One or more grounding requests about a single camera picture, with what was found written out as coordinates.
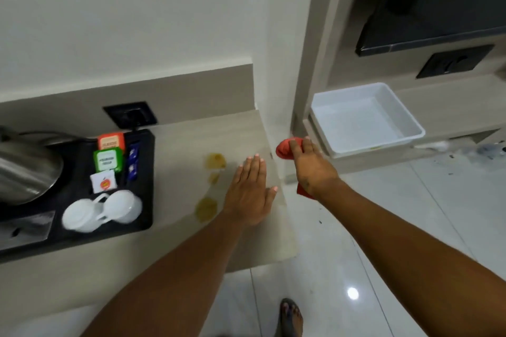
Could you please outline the person's left hand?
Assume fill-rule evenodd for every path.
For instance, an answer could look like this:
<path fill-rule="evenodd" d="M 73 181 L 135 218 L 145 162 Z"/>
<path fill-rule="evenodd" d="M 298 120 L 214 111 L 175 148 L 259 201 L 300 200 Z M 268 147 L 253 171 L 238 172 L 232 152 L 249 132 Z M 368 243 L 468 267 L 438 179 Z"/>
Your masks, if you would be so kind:
<path fill-rule="evenodd" d="M 264 192 L 267 185 L 267 164 L 264 158 L 260 156 L 261 166 L 259 171 L 259 184 L 261 188 L 258 192 L 249 187 L 250 160 L 253 156 L 248 156 L 240 166 L 244 166 L 239 187 L 230 192 L 230 186 L 225 195 L 221 217 L 240 227 L 256 226 L 266 218 L 271 209 L 263 209 Z"/>

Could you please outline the red cloth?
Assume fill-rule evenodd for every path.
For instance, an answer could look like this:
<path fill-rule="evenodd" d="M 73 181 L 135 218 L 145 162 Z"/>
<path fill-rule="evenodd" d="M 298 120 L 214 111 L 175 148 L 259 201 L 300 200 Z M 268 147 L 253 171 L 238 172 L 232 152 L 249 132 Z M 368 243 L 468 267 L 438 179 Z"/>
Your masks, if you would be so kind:
<path fill-rule="evenodd" d="M 276 150 L 275 150 L 276 155 L 283 160 L 294 161 L 294 154 L 291 149 L 290 142 L 291 141 L 296 142 L 298 144 L 299 148 L 301 149 L 301 151 L 303 151 L 303 140 L 304 139 L 300 138 L 300 137 L 292 137 L 292 138 L 288 138 L 288 139 L 283 140 L 276 147 Z M 307 191 L 300 185 L 300 183 L 297 185 L 296 193 L 298 195 L 306 197 L 308 199 L 315 200 L 313 198 L 313 196 L 311 196 L 309 193 L 307 193 Z"/>

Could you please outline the person's left forearm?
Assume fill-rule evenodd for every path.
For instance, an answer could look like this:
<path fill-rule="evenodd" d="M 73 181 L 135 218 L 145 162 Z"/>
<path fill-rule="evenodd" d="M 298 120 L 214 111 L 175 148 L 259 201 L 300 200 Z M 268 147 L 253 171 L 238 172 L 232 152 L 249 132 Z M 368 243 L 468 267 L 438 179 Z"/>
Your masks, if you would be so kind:
<path fill-rule="evenodd" d="M 223 210 L 127 284 L 81 337 L 198 337 L 248 213 Z"/>

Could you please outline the person's right forearm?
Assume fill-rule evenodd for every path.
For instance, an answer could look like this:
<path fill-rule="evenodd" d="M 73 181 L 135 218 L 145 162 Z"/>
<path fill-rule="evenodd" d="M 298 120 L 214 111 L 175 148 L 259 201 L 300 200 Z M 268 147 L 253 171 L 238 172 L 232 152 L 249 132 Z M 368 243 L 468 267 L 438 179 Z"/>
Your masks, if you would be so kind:
<path fill-rule="evenodd" d="M 339 178 L 307 191 L 355 239 L 429 337 L 506 337 L 506 281 L 355 192 Z"/>

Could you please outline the white plastic tray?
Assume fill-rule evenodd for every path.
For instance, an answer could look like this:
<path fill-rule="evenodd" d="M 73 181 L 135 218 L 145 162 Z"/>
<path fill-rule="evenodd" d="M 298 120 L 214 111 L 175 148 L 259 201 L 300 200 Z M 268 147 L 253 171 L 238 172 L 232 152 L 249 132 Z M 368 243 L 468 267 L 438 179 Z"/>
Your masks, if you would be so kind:
<path fill-rule="evenodd" d="M 331 158 L 401 146 L 426 135 L 385 83 L 316 93 L 309 116 Z"/>

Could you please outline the blue sachets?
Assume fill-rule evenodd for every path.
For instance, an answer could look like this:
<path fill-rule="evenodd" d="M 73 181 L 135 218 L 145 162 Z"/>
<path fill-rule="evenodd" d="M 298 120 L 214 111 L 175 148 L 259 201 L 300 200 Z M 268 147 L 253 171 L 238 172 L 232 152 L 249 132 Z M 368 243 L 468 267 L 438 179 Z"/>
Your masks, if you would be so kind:
<path fill-rule="evenodd" d="M 130 183 L 135 181 L 138 177 L 138 169 L 139 169 L 139 152 L 140 152 L 140 143 L 133 142 L 128 147 L 127 154 L 127 163 L 126 163 L 126 178 L 125 181 Z"/>

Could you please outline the white ceramic cup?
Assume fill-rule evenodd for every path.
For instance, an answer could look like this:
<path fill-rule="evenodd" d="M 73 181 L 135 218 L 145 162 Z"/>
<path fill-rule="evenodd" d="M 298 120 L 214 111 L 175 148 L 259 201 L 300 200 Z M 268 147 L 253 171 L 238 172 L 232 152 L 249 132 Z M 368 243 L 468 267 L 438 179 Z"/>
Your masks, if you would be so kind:
<path fill-rule="evenodd" d="M 119 190 L 112 194 L 103 193 L 97 199 L 103 204 L 102 212 L 97 217 L 102 224 L 110 221 L 130 224 L 142 213 L 142 200 L 129 190 Z"/>
<path fill-rule="evenodd" d="M 91 233 L 110 219 L 104 214 L 104 203 L 109 195 L 103 193 L 92 199 L 80 199 L 68 206 L 62 215 L 62 226 L 66 230 Z"/>

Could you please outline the orange tea packet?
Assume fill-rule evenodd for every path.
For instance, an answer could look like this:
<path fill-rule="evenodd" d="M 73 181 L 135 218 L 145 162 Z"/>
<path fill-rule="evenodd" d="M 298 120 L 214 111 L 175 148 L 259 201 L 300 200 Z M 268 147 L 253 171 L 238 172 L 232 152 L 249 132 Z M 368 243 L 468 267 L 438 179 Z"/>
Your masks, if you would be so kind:
<path fill-rule="evenodd" d="M 119 148 L 125 153 L 125 141 L 123 132 L 113 132 L 102 134 L 97 137 L 98 150 L 106 150 L 111 148 Z"/>

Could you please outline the white sachet with red label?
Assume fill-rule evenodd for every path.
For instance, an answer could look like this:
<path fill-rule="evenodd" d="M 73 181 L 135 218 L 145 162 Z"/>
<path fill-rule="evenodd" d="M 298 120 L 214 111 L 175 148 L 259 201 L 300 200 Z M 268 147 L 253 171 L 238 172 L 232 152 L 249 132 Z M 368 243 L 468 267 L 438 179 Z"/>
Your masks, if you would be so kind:
<path fill-rule="evenodd" d="M 114 170 L 104 170 L 92 174 L 90 175 L 90 180 L 94 194 L 104 193 L 118 188 Z"/>

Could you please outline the black serving tray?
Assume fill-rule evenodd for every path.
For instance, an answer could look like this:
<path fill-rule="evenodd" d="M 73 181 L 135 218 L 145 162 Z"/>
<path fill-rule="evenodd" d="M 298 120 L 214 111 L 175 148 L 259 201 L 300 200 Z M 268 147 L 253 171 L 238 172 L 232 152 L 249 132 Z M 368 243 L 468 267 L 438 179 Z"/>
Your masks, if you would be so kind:
<path fill-rule="evenodd" d="M 0 251 L 0 264 L 151 228 L 154 222 L 155 139 L 155 135 L 148 129 L 125 133 L 127 148 L 133 142 L 140 143 L 138 177 L 130 183 L 125 181 L 126 161 L 123 164 L 123 171 L 116 176 L 118 189 L 130 190 L 142 200 L 141 215 L 133 223 L 119 224 L 111 221 L 91 233 L 66 230 L 62 226 L 61 219 L 64 210 L 73 202 L 79 199 L 95 199 L 98 196 L 93 193 L 90 180 L 90 175 L 96 171 L 93 152 L 98 149 L 97 141 L 95 143 L 73 141 L 50 145 L 49 149 L 55 150 L 64 160 L 64 170 L 57 183 L 42 197 L 32 202 L 20 206 L 0 203 L 0 221 L 55 211 L 49 236 L 42 242 Z"/>

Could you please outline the clear plastic bottle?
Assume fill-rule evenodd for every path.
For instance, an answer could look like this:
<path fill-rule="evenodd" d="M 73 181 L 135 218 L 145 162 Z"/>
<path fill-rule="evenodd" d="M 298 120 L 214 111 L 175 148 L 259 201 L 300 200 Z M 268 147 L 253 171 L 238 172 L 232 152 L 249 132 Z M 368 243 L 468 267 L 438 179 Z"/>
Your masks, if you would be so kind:
<path fill-rule="evenodd" d="M 478 144 L 470 149 L 466 155 L 478 160 L 506 160 L 506 142 Z"/>

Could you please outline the black television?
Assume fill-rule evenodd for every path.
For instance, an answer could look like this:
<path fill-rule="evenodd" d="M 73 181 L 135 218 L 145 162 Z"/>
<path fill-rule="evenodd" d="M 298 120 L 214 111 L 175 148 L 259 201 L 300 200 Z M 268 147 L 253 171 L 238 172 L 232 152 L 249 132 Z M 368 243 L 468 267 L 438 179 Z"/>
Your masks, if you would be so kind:
<path fill-rule="evenodd" d="M 506 0 L 378 0 L 359 57 L 506 34 Z"/>

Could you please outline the stainless steel kettle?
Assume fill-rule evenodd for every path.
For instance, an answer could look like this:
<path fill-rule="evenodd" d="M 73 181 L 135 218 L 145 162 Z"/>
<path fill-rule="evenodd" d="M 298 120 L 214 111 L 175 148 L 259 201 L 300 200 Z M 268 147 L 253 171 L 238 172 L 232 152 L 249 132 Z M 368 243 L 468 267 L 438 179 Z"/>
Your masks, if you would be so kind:
<path fill-rule="evenodd" d="M 16 132 L 0 125 L 0 203 L 18 206 L 47 193 L 64 170 L 63 157 L 49 145 L 96 142 L 61 131 Z"/>

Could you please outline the black wall socket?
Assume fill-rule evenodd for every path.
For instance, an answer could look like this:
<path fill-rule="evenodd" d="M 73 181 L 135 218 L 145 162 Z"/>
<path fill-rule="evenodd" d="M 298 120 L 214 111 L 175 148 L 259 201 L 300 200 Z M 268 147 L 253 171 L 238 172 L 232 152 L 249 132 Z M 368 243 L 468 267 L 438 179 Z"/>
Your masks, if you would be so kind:
<path fill-rule="evenodd" d="M 158 124 L 152 109 L 145 101 L 114 104 L 102 107 L 119 129 L 136 130 Z"/>

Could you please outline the black wall socket plate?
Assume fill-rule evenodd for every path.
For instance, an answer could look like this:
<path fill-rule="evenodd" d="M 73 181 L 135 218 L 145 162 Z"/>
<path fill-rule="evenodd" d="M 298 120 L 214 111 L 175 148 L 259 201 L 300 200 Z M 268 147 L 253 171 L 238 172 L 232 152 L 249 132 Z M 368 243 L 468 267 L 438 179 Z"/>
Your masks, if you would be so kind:
<path fill-rule="evenodd" d="M 488 44 L 434 53 L 416 79 L 472 71 L 494 47 L 494 44 Z"/>

